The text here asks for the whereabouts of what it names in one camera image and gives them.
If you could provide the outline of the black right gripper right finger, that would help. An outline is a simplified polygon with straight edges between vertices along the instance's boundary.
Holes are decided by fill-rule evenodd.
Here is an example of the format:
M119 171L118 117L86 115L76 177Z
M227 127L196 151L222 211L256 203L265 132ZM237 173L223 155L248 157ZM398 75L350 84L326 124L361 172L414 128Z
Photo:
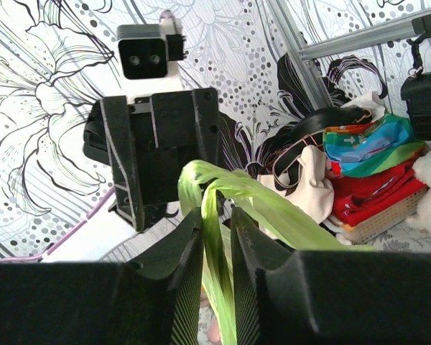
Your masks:
M431 254L291 251L241 236L240 344L431 344Z

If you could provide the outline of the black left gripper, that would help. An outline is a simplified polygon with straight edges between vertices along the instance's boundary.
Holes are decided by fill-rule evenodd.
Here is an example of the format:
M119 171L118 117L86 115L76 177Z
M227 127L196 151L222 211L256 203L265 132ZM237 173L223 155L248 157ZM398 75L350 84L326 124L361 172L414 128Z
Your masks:
M83 153L111 168L116 212L137 232L178 199L186 164L218 165L220 150L215 88L155 93L133 104L108 96L93 104L83 131Z

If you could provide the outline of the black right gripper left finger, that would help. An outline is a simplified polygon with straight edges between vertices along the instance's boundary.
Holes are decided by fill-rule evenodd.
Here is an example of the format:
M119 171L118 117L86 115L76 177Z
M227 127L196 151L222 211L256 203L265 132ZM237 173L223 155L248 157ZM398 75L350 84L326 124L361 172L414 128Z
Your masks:
M200 209L128 262L0 264L0 344L195 344Z

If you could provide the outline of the green trash bag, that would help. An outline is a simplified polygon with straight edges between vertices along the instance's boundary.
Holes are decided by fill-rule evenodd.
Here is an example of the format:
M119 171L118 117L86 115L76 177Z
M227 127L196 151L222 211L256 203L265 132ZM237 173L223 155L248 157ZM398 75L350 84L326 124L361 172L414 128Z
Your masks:
M261 234L264 227L297 250L374 250L366 244L340 243L304 211L243 170L228 171L193 160L182 169L177 192L183 215L196 211L202 219L202 285L218 320L222 344L240 344L246 333L236 328L235 259L241 236Z

